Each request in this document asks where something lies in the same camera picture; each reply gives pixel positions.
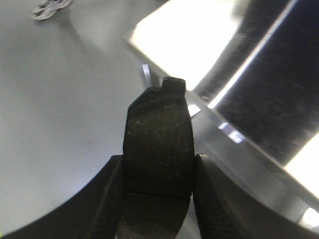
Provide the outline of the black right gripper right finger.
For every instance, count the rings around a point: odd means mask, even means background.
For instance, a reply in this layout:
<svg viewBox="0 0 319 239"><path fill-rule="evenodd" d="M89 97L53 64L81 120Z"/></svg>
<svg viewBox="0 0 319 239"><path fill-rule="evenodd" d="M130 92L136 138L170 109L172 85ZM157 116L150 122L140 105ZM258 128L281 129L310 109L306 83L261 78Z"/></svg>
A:
<svg viewBox="0 0 319 239"><path fill-rule="evenodd" d="M193 201L203 239L317 239L319 235L264 206L205 154L195 156Z"/></svg>

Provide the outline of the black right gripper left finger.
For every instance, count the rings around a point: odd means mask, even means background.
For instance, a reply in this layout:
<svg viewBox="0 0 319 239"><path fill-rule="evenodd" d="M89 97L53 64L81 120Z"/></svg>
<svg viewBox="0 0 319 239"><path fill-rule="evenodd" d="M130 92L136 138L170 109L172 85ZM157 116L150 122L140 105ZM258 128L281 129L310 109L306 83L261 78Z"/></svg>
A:
<svg viewBox="0 0 319 239"><path fill-rule="evenodd" d="M124 200L121 155L112 156L76 195L6 239L114 239Z"/></svg>

